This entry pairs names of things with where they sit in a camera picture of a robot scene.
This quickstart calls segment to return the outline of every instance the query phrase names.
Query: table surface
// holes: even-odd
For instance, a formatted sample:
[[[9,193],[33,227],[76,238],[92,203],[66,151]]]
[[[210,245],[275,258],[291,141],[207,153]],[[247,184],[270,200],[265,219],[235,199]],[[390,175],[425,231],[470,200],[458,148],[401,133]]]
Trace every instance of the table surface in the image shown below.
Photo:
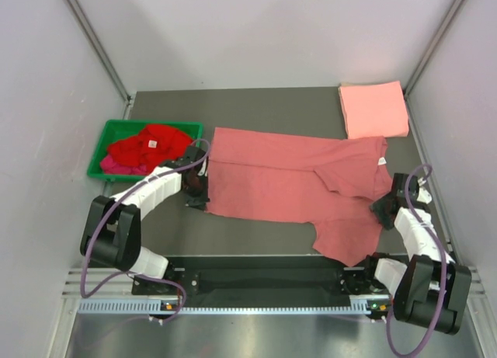
[[[211,140],[215,127],[311,137],[346,138],[337,88],[139,92],[132,120],[200,121]],[[387,166],[411,172],[421,163],[411,135],[388,139]],[[130,184],[115,183],[113,193]],[[142,244],[162,255],[289,255],[316,253],[312,224],[246,221],[186,209],[176,194],[142,222]],[[441,233],[433,209],[433,223]],[[404,253],[395,230],[381,233],[379,252]]]
[[[204,137],[215,127],[283,134],[344,138],[346,132],[336,88],[243,89],[191,92],[139,92],[132,119],[200,121]],[[419,163],[411,136],[388,140],[388,170],[410,172]],[[113,192],[127,188],[115,184]],[[142,242],[163,255],[253,255],[314,253],[311,224],[278,224],[217,217],[182,205],[180,194],[166,200],[142,223]],[[434,214],[434,224],[440,225]],[[378,251],[405,252],[395,231],[381,234]],[[301,358],[393,356],[383,324],[343,321],[329,316],[188,315],[159,327],[144,321],[119,325],[127,316],[79,315],[67,358],[146,356]],[[117,330],[91,350],[83,345]],[[395,322],[394,340],[412,350],[424,329]],[[467,313],[455,337],[436,333],[420,357],[481,357]]]

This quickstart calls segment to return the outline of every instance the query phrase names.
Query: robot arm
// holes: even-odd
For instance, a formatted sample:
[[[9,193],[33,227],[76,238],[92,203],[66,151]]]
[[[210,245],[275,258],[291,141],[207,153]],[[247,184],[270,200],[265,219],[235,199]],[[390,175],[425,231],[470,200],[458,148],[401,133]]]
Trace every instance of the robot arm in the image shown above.
[[[165,199],[179,191],[186,193],[187,206],[205,210],[209,201],[207,160],[185,172],[157,177],[164,172],[192,164],[204,155],[205,152],[200,148],[189,146],[180,159],[165,162],[140,181],[141,184],[145,182],[145,186],[126,198],[101,230],[93,247],[91,260],[124,272],[163,278],[169,261],[141,246],[141,221]],[[111,197],[98,196],[92,201],[80,245],[82,255],[86,254],[89,241],[104,214],[130,189]]]
[[[423,220],[421,224],[407,207],[403,191],[406,178],[407,175],[395,174],[391,192],[373,203],[371,210],[384,227],[395,227],[401,234],[408,253],[408,264],[380,258],[374,278],[394,295],[396,319],[427,328],[440,292],[441,258],[435,241],[425,229],[428,226],[436,233],[426,205],[431,201],[431,196],[415,180],[409,187],[408,193],[415,202],[415,211]],[[466,266],[456,264],[448,253],[446,261],[445,299],[435,330],[455,334],[461,326],[471,285],[471,272]]]

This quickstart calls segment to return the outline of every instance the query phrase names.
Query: white wall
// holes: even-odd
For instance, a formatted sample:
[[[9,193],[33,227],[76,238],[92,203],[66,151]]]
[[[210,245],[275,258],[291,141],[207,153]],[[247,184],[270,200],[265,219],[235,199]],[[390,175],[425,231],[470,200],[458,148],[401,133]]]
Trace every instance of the white wall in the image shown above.
[[[85,169],[123,101],[63,0],[0,4],[0,355],[32,358],[102,191]]]
[[[452,0],[80,0],[131,91],[405,84]]]
[[[497,312],[497,0],[467,0],[411,96],[464,261]]]

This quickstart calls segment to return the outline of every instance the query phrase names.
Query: green plastic basket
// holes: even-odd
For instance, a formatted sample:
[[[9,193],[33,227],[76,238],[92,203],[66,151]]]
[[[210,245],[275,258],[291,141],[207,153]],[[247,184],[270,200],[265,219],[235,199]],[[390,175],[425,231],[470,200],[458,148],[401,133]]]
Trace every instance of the green plastic basket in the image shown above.
[[[105,174],[100,168],[100,162],[107,155],[107,147],[119,139],[131,137],[140,133],[148,123],[163,123],[175,127],[187,133],[191,138],[202,137],[202,123],[172,122],[172,121],[149,121],[149,120],[109,120],[103,128],[99,143],[93,153],[87,174],[92,178],[104,179],[108,182],[136,182],[144,176],[126,176],[121,174]]]

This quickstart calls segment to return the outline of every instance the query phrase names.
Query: magenta fabric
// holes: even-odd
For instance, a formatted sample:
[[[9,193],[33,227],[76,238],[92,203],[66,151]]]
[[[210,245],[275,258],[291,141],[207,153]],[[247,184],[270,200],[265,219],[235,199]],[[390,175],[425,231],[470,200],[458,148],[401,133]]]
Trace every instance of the magenta fabric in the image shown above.
[[[107,155],[100,162],[100,168],[106,174],[124,174],[127,176],[146,176],[147,166],[145,164],[139,166],[125,166],[116,162],[111,155]]]
[[[391,188],[384,137],[336,140],[218,127],[209,158],[208,212],[314,224],[314,248],[354,266],[376,250],[369,206]]]

